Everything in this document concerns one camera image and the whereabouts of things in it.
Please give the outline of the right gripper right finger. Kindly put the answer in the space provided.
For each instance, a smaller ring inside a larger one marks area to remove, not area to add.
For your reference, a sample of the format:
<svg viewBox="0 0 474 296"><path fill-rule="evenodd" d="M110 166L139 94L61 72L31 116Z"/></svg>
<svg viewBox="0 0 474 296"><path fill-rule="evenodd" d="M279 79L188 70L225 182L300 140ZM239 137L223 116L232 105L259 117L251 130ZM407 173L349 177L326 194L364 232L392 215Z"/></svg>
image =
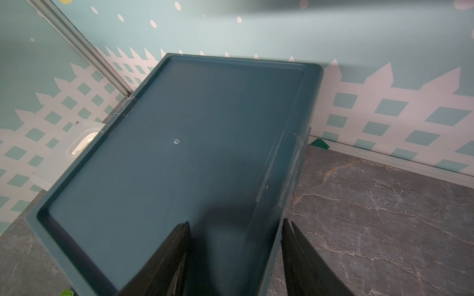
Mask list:
<svg viewBox="0 0 474 296"><path fill-rule="evenodd" d="M283 221L281 248L289 296L351 296L297 225Z"/></svg>

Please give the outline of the teal drawer cabinet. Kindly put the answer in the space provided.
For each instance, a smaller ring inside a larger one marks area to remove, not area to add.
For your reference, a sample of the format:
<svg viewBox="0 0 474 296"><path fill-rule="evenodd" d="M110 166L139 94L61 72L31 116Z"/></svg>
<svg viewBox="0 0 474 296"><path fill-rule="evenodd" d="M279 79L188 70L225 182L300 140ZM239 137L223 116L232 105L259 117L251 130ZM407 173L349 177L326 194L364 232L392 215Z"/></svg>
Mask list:
<svg viewBox="0 0 474 296"><path fill-rule="evenodd" d="M28 222L81 296L114 296L173 230L187 296L263 296L311 131L320 65L168 54Z"/></svg>

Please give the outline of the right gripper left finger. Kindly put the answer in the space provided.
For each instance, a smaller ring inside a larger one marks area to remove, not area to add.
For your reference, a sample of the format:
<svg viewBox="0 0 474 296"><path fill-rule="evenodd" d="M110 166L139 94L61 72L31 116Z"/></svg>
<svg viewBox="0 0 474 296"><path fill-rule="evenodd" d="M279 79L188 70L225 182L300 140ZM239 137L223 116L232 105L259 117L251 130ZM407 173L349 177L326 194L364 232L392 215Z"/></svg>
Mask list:
<svg viewBox="0 0 474 296"><path fill-rule="evenodd" d="M182 296L190 250L190 224L180 223L118 295Z"/></svg>

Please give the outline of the green cookie pack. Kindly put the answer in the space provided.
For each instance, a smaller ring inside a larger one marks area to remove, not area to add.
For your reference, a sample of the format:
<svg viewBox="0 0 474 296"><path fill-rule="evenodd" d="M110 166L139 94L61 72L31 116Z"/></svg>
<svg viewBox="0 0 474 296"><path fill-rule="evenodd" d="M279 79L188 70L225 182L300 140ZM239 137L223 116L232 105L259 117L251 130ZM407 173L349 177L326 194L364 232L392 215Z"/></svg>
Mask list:
<svg viewBox="0 0 474 296"><path fill-rule="evenodd" d="M64 289L60 296L75 296L75 292L71 289Z"/></svg>

